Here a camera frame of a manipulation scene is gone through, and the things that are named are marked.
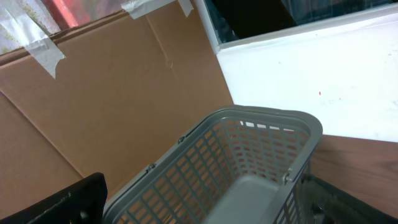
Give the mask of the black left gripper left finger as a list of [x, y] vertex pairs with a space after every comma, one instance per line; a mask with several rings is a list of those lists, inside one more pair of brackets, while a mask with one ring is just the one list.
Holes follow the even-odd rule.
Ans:
[[100, 224], [107, 196], [104, 174], [96, 172], [1, 219], [1, 224]]

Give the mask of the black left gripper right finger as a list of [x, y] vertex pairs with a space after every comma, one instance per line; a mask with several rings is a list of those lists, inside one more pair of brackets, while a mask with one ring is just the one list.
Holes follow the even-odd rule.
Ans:
[[397, 224], [397, 218], [314, 175], [300, 180], [300, 211], [306, 223]]

